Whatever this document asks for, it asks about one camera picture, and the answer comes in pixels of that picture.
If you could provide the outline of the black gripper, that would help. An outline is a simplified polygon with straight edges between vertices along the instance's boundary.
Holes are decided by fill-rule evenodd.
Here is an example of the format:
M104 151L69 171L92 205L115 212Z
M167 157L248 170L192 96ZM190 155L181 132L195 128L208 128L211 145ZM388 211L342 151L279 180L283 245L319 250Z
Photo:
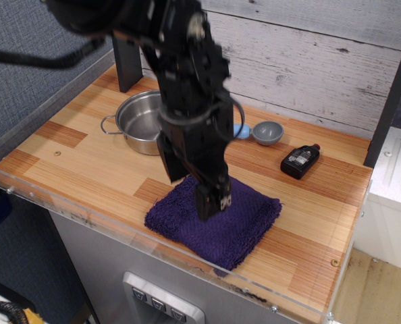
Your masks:
M234 108L218 101L203 114L189 118L172 114L166 104L159 109L159 155L171 183L192 174L198 218L207 221L232 205L232 185L224 161L233 139Z

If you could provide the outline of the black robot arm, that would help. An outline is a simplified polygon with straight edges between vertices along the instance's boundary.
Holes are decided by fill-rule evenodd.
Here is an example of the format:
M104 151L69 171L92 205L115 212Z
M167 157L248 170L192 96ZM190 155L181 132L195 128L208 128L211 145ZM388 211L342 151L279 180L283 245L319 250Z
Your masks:
M198 1L48 1L56 20L82 36L137 44L162 104L159 154L172 182L192 175L196 212L207 220L231 204L224 160L234 137L234 103L224 88L229 62Z

